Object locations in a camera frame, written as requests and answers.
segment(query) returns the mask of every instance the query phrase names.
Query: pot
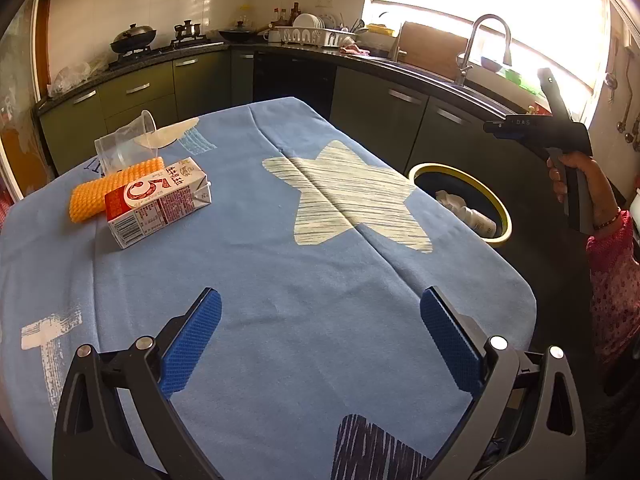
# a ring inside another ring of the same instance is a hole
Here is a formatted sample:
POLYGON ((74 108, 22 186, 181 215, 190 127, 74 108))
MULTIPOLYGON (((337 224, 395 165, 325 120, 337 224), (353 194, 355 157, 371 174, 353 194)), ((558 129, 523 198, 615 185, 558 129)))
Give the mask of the pot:
POLYGON ((235 28, 228 28, 227 30, 219 30, 218 33, 224 40, 231 43, 245 43, 256 35, 255 30, 246 28, 242 22, 238 22, 235 28))
POLYGON ((191 23, 191 20, 184 20, 184 25, 176 25, 174 30, 176 40, 195 38, 200 35, 200 24, 191 23))
POLYGON ((111 49, 116 54, 126 54, 133 50, 139 50, 145 48, 156 37, 156 31, 148 25, 137 26, 135 23, 129 26, 129 30, 125 30, 118 34, 113 43, 111 43, 111 49))

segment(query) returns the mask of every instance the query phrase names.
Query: red and white carton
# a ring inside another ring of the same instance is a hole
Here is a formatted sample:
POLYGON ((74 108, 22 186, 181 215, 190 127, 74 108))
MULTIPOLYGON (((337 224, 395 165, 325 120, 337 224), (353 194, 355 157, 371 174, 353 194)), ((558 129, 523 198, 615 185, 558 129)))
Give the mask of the red and white carton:
POLYGON ((211 203, 207 175, 191 157, 104 196, 107 222, 121 248, 211 203))

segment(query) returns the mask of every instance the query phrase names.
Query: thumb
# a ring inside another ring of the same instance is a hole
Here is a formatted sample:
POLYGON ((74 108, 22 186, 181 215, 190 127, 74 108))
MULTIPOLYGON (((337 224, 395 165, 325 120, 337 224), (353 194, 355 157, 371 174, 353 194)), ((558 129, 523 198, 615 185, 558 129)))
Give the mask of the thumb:
POLYGON ((593 165, 593 159, 581 152, 571 152, 560 155, 558 160, 569 168, 577 168, 578 170, 588 173, 593 165))

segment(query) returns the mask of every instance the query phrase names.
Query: human hand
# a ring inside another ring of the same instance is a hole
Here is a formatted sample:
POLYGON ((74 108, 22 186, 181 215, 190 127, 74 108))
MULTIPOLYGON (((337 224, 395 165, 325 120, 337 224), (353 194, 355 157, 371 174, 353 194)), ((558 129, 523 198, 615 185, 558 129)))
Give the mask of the human hand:
MULTIPOLYGON (((618 204, 616 203, 609 181, 600 169, 598 163, 590 156, 581 152, 561 155, 559 160, 569 168, 581 170, 587 178, 589 194, 593 202, 593 224, 596 226, 601 225, 615 218, 618 213, 618 204)), ((551 159, 546 162, 546 165, 549 167, 549 178, 554 183, 554 192, 558 197, 558 202, 564 202, 564 197, 567 193, 566 184, 562 182, 560 173, 554 167, 551 159)), ((620 227, 619 222, 614 222, 612 225, 615 226, 615 228, 620 227)), ((608 234, 611 229, 606 229, 606 234, 608 234)))

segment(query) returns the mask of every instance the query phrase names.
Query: clear plastic cup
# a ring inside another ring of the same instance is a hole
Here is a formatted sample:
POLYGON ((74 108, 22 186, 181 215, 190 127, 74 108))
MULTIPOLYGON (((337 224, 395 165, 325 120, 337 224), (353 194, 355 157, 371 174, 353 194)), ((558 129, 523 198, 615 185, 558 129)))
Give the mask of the clear plastic cup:
POLYGON ((157 148, 149 148, 150 135, 156 130, 154 118, 142 110, 126 126, 95 140, 95 152, 105 176, 158 156, 157 148))

